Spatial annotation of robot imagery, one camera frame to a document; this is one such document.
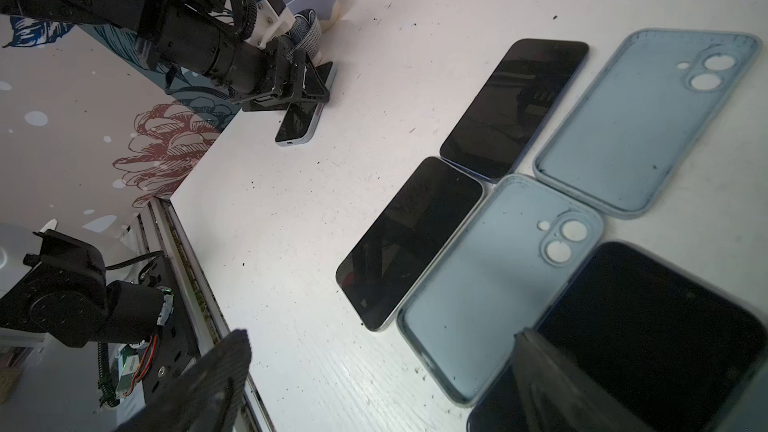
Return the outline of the light blue phone case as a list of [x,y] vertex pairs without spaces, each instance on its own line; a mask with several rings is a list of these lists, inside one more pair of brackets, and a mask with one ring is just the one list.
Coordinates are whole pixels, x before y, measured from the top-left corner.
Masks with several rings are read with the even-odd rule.
[[397,316],[452,402],[477,402],[603,232],[598,212],[532,178],[493,188]]

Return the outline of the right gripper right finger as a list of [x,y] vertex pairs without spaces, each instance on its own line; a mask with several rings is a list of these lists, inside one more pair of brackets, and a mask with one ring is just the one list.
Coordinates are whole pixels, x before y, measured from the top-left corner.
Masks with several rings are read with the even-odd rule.
[[650,431],[533,329],[515,336],[512,370],[530,431]]

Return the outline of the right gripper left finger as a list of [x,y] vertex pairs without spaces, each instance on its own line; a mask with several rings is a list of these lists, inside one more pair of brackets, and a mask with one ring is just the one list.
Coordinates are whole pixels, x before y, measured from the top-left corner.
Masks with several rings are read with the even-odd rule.
[[251,362],[247,331],[224,337],[119,431],[232,431]]

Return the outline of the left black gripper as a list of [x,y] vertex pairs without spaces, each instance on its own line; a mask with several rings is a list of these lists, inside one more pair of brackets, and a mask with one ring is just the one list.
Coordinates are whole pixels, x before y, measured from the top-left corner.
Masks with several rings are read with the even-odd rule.
[[277,110],[292,104],[325,104],[329,88],[304,50],[289,38],[272,39],[265,49],[242,43],[228,86],[230,101],[246,111]]

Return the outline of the black phone from case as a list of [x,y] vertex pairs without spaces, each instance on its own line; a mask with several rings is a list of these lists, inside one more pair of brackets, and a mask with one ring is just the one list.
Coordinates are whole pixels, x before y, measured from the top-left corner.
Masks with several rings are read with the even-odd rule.
[[386,326],[483,196],[477,179],[445,161],[419,164],[336,270],[362,326]]

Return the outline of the black uncased phone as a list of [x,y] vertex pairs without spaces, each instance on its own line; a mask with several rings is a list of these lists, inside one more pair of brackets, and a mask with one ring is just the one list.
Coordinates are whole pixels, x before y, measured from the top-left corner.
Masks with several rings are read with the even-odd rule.
[[513,172],[589,51],[581,41],[515,42],[441,145],[441,158],[488,182]]
[[[620,242],[597,247],[527,328],[650,431],[715,429],[767,354],[753,313]],[[530,431],[512,356],[467,427]]]

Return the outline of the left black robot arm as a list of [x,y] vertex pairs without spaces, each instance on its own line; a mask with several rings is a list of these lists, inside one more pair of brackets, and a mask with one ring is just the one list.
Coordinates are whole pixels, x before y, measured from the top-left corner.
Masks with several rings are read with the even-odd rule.
[[1,12],[131,31],[137,61],[164,67],[167,94],[187,69],[211,81],[206,93],[246,111],[330,98],[309,55],[288,36],[294,16],[283,0],[1,0]]

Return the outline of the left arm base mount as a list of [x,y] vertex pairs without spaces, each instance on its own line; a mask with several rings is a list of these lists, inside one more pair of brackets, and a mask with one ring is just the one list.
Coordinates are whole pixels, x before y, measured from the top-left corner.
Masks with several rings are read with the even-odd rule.
[[170,259],[149,252],[111,266],[98,249],[54,230],[37,233],[26,274],[1,296],[1,326],[47,333],[70,348],[97,346],[102,406],[137,389],[151,403],[200,356]]

